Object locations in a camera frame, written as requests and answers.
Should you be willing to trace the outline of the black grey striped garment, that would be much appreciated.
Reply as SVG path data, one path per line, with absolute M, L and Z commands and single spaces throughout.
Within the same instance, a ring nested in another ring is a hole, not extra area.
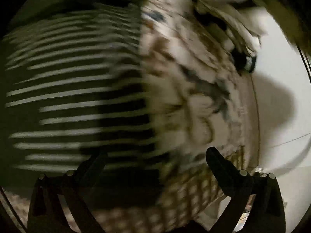
M 1 40 L 1 184 L 76 170 L 107 153 L 105 206 L 147 206 L 162 190 L 139 55 L 138 5 L 65 5 Z

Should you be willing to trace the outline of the floral patterned bedsheet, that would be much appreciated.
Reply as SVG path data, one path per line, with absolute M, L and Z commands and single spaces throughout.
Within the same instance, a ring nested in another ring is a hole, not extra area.
M 156 149 L 169 159 L 159 168 L 162 190 L 147 206 L 105 206 L 96 186 L 83 197 L 104 232 L 189 229 L 223 195 L 206 162 L 214 146 L 235 167 L 247 168 L 248 91 L 219 27 L 196 18 L 197 0 L 26 0 L 5 24 L 14 28 L 54 8 L 135 4 L 141 10 L 139 55 Z M 31 186 L 1 184 L 1 232 L 81 232 L 65 201 L 65 174 L 40 173 Z

